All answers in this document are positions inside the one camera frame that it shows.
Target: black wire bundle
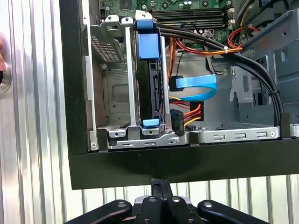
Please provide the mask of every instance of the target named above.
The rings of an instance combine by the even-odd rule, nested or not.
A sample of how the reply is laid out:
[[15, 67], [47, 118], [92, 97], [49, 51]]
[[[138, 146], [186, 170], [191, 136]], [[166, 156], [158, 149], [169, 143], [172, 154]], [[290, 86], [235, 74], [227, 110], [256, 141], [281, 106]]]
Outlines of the black wire bundle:
[[[185, 29], [169, 27], [161, 24], [158, 24], [158, 26], [160, 27], [160, 32], [162, 36], [191, 40], [194, 42], [201, 43], [202, 45], [214, 50], [223, 50], [226, 47], [217, 41], [205, 38], [202, 35], [189, 32]], [[240, 68], [248, 71], [266, 87], [267, 91], [270, 93], [274, 106], [274, 125], [281, 125], [281, 118], [282, 114], [284, 113], [284, 106], [278, 88], [268, 71], [259, 63], [247, 57], [244, 57], [238, 53], [223, 54], [222, 56], [229, 59], [231, 62], [233, 62]]]
[[[246, 22], [244, 22], [244, 26], [248, 26], [256, 17], [258, 17], [264, 10], [266, 10], [269, 7], [272, 7], [273, 4], [279, 2], [281, 0], [272, 0], [270, 1], [267, 5], [261, 7], [259, 10], [257, 10], [248, 20], [246, 20]], [[285, 5], [285, 12], [290, 10], [290, 6], [287, 3], [286, 0], [282, 0], [284, 2]]]
[[[257, 10], [248, 20], [246, 20], [243, 24], [244, 27], [247, 27], [256, 17], [258, 17], [264, 10], [266, 10], [267, 8], [269, 7], [272, 7], [273, 4], [279, 2], [279, 1], [283, 1], [284, 5], [285, 5], [285, 12], [289, 11], [290, 10], [290, 6], [287, 2], [287, 0], [271, 0], [267, 5], [261, 7], [259, 10]], [[246, 10], [249, 8], [249, 6], [251, 4], [253, 4], [255, 2], [255, 0], [251, 0], [250, 2], [248, 2], [248, 4], [245, 6], [244, 10], [241, 12], [240, 16], [236, 19], [236, 22], [235, 22], [235, 29], [238, 29], [241, 27], [241, 21], [242, 21], [242, 18], [244, 16], [244, 13], [246, 12]], [[256, 28], [262, 26], [265, 22], [262, 22], [261, 24], [258, 24], [257, 26], [255, 26]], [[235, 36], [235, 42], [238, 43], [240, 40], [240, 34], [237, 34]]]

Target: cable tie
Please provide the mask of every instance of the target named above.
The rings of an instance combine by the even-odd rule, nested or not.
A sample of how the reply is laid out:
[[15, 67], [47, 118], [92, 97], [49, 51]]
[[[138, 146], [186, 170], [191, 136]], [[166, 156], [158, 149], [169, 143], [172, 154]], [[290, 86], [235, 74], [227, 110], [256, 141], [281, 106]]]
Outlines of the cable tie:
[[270, 92], [270, 93], [269, 93], [269, 96], [271, 97], [271, 96], [274, 95], [274, 94], [280, 94], [280, 91], [277, 90], [277, 91]]
[[208, 36], [205, 36], [205, 40], [204, 40], [204, 42], [202, 43], [202, 45], [205, 45], [205, 43], [206, 43], [206, 41], [209, 39], [209, 37]]
[[225, 49], [225, 54], [228, 53], [228, 46], [224, 46], [224, 49]]

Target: orange wire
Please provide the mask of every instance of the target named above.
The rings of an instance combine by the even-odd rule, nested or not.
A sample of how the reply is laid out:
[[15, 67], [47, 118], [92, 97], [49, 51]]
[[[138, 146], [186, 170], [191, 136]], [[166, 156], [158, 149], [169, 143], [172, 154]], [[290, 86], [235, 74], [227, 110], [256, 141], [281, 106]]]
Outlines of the orange wire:
[[200, 107], [201, 107], [201, 104], [199, 104], [198, 107], [195, 110], [184, 113], [184, 116], [186, 116], [186, 115], [188, 115], [190, 113], [196, 112], [197, 110], [200, 109]]

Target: green circuit board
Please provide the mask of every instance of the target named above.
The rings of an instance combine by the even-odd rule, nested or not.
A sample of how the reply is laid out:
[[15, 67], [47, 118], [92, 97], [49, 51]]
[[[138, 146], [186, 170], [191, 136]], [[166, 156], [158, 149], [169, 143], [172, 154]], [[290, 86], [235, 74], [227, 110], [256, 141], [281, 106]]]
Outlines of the green circuit board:
[[[187, 0], [101, 0], [100, 8], [105, 10], [105, 15], [135, 17], [136, 10], [165, 11], [167, 13], [169, 10], [180, 9], [223, 8], [227, 2], [232, 2], [231, 0], [192, 0], [190, 5], [185, 6], [185, 1]], [[225, 41], [228, 35], [227, 29], [214, 30], [214, 39], [218, 42]]]

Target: yellow wire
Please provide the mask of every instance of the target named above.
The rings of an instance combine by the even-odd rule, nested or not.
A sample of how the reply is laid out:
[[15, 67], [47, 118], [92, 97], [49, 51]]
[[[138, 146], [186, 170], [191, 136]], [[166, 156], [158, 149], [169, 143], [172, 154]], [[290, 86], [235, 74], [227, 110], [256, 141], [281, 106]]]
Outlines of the yellow wire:
[[198, 120], [198, 119], [201, 119], [201, 117], [193, 118], [192, 120], [187, 121], [187, 122], [184, 124], [184, 126], [186, 126], [186, 125], [188, 125], [188, 124], [190, 124], [190, 123], [192, 123], [192, 122], [194, 122], [194, 121], [196, 121], [196, 120]]
[[171, 96], [169, 96], [169, 98], [176, 99], [176, 100], [181, 100], [180, 98], [171, 97]]
[[243, 22], [244, 22], [244, 19], [245, 19], [246, 14], [247, 14], [247, 12], [248, 12], [248, 9], [249, 9], [249, 7], [246, 9], [246, 11], [245, 11], [244, 14], [243, 14], [243, 17], [242, 17], [242, 20], [241, 20], [241, 23], [240, 23], [240, 27], [243, 26]]

